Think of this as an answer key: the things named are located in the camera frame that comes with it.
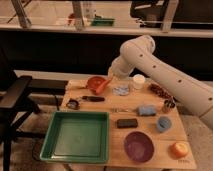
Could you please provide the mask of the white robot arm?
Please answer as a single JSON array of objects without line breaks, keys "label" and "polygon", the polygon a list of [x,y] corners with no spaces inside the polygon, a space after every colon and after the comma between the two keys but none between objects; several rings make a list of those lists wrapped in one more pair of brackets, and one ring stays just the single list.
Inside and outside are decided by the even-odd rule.
[{"label": "white robot arm", "polygon": [[208,128],[213,130],[213,87],[162,62],[153,55],[155,41],[143,35],[124,42],[120,54],[109,67],[109,72],[124,79],[134,69],[145,73],[157,82]]}]

